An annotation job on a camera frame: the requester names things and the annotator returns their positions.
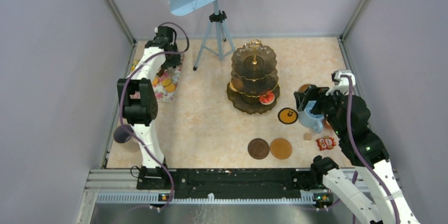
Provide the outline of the orange sprinkled donut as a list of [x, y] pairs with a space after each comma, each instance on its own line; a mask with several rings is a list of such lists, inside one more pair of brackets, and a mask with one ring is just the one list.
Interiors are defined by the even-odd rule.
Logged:
[[272, 91], [267, 91], [259, 97], [259, 102], [263, 105], [270, 105], [275, 101], [275, 94]]

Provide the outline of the round golden bun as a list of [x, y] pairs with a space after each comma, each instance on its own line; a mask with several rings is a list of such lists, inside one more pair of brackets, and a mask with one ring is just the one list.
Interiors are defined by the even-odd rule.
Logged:
[[242, 79], [232, 78], [229, 82], [229, 87], [234, 92], [242, 92], [244, 83]]

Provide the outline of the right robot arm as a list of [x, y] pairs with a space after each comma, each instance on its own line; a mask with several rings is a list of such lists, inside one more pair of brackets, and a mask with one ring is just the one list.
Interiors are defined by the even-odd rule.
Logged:
[[345, 90], [310, 85], [294, 93], [297, 110], [321, 115], [339, 139], [342, 153], [366, 184], [367, 197], [329, 157], [317, 156], [311, 165], [310, 182], [335, 193], [362, 223], [418, 223], [410, 209], [391, 166], [383, 141], [368, 126], [370, 110], [366, 102]]

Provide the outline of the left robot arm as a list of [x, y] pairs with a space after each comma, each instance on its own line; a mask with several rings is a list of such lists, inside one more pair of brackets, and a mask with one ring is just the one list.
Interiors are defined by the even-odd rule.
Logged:
[[165, 156], [158, 143], [155, 119], [158, 113], [158, 101], [153, 89], [153, 80], [166, 62], [167, 55], [177, 55], [176, 31], [166, 25], [155, 30], [155, 37], [135, 69], [126, 78], [117, 82], [119, 94], [120, 118], [127, 124], [122, 128], [134, 137], [141, 149], [142, 167], [139, 178], [149, 177], [157, 189], [169, 183], [169, 171], [164, 165]]

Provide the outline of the light blue mug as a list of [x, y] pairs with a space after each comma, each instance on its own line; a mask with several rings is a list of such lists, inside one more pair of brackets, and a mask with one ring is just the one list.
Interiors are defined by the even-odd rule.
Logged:
[[319, 134], [323, 131], [324, 116], [322, 114], [313, 114], [311, 110], [314, 108], [316, 101], [309, 101], [303, 111], [298, 112], [298, 121], [306, 128], [312, 129]]

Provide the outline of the large wooden saucer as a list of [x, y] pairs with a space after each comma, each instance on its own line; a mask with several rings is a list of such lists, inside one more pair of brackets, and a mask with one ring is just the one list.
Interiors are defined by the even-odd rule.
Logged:
[[304, 84], [298, 89], [298, 92], [305, 93], [309, 89], [310, 86], [311, 86], [311, 84]]

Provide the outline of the black orange round coaster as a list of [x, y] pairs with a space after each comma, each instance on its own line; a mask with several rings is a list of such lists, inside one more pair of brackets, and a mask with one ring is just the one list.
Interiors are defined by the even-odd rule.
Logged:
[[278, 120], [286, 125], [295, 123], [298, 120], [298, 112], [292, 108], [283, 108], [277, 114]]

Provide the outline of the orange small mug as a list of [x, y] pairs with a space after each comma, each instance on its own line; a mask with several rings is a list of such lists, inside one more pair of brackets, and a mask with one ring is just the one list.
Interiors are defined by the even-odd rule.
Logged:
[[332, 126], [326, 119], [323, 120], [323, 125], [326, 129], [333, 130]]

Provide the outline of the small wooden cube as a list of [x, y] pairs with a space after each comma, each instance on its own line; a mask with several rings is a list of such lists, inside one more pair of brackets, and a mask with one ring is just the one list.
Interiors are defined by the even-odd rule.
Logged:
[[303, 139], [304, 139], [305, 141], [311, 141], [311, 140], [313, 139], [313, 135], [312, 135], [312, 133], [305, 133], [305, 134], [303, 135]]

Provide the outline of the red snack packet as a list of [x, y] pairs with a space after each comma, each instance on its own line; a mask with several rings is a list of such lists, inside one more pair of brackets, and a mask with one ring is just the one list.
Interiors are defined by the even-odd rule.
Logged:
[[325, 136], [315, 140], [320, 151], [332, 150], [337, 146], [333, 137]]

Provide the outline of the yellow dice block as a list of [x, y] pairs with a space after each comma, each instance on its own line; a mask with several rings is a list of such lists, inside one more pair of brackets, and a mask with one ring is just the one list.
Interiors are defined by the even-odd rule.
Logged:
[[134, 60], [130, 71], [133, 72], [137, 68], [138, 64], [139, 64], [139, 60]]

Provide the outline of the yellow round biscuit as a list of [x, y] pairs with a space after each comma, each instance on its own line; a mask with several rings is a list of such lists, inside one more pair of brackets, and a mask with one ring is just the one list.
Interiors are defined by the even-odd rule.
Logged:
[[170, 78], [166, 78], [166, 79], [164, 79], [163, 81], [161, 81], [161, 85], [162, 85], [163, 87], [166, 87], [166, 86], [168, 86], [169, 84], [171, 84], [171, 82], [172, 82], [172, 80], [171, 80]]
[[152, 85], [153, 85], [153, 86], [156, 86], [158, 83], [159, 83], [159, 78], [158, 78], [158, 77], [155, 77], [155, 78], [153, 79], [153, 81], [152, 81]]
[[166, 92], [175, 92], [176, 90], [176, 85], [173, 83], [168, 84], [167, 86], [164, 87]]

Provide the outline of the floral serving tray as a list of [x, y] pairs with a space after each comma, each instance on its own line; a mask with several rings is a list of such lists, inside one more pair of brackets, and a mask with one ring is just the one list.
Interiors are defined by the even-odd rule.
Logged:
[[129, 76], [133, 80], [147, 79], [152, 81], [152, 88], [158, 102], [172, 102], [178, 88], [185, 55], [176, 54], [175, 62], [167, 54], [152, 55], [159, 49], [146, 49], [139, 60], [135, 60]]

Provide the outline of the light brown round coaster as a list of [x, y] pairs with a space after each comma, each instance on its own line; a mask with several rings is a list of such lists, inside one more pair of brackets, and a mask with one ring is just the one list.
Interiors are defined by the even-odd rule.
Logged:
[[284, 138], [276, 138], [270, 144], [271, 154], [279, 159], [285, 160], [292, 154], [293, 148], [291, 143]]

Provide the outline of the three-tier glass cake stand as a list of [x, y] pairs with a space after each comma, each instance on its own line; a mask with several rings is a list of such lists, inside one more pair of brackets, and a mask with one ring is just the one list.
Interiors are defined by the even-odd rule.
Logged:
[[[231, 79], [242, 79], [242, 92], [234, 92], [227, 83], [227, 98], [242, 113], [264, 114], [272, 110], [280, 96], [275, 51], [260, 40], [253, 40], [237, 48], [231, 57]], [[263, 105], [259, 97], [267, 91], [275, 94], [275, 101]]]

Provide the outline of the blue tripod stand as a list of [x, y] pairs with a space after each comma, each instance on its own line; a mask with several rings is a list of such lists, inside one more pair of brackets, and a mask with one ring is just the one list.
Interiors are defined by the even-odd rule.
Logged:
[[[236, 47], [227, 27], [226, 19], [227, 14], [225, 11], [220, 9], [219, 1], [213, 1], [213, 13], [209, 15], [209, 23], [206, 33], [202, 39], [198, 55], [193, 66], [193, 71], [197, 71], [204, 51], [209, 51], [210, 53], [216, 55], [220, 60], [223, 60], [226, 56], [235, 52]], [[210, 33], [213, 26], [216, 32], [215, 40], [217, 50], [213, 50], [207, 46], [207, 41], [210, 38]]]

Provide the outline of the dark brown round coaster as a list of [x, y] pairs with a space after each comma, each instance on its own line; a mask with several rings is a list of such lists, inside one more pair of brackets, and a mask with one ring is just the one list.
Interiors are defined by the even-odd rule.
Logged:
[[262, 160], [270, 153], [270, 146], [264, 139], [255, 138], [249, 142], [247, 150], [252, 158]]

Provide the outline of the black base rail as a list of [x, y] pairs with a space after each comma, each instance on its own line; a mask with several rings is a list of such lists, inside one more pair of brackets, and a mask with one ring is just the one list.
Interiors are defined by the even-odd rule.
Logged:
[[330, 204], [335, 194], [309, 169], [103, 169], [89, 172], [85, 190], [101, 203]]

